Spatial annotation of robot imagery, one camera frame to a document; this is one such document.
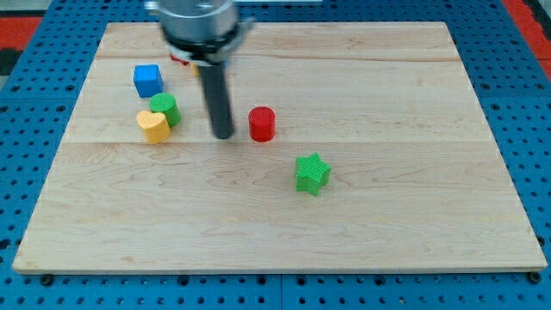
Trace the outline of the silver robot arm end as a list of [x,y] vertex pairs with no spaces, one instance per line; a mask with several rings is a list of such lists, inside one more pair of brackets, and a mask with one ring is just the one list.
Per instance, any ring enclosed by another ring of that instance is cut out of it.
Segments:
[[144,8],[158,18],[169,54],[199,66],[226,62],[254,27],[233,0],[148,0]]

